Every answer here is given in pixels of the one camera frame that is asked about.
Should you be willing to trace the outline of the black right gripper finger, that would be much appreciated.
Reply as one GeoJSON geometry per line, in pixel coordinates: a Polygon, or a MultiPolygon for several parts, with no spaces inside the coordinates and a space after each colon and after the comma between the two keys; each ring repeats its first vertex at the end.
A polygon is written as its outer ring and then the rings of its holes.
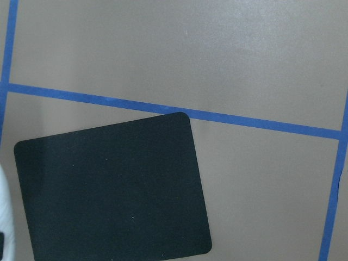
{"type": "Polygon", "coordinates": [[[0,253],[4,250],[4,233],[0,232],[0,253]]]}

